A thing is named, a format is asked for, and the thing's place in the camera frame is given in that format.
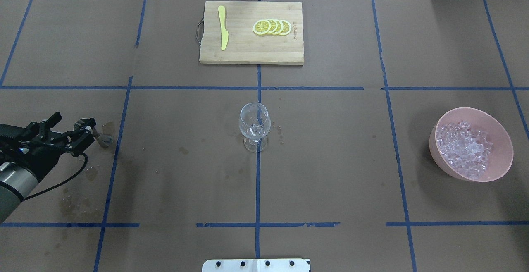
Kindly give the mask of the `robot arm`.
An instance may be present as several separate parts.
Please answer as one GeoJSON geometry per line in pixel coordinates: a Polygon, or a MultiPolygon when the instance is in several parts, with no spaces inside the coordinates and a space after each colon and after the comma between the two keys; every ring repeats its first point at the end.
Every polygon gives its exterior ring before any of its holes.
{"type": "Polygon", "coordinates": [[[44,121],[32,121],[25,127],[2,124],[1,149],[1,221],[5,221],[17,207],[28,199],[40,182],[58,164],[62,155],[84,157],[86,149],[95,141],[96,121],[82,118],[74,128],[55,132],[53,128],[62,120],[55,112],[44,121]]]}

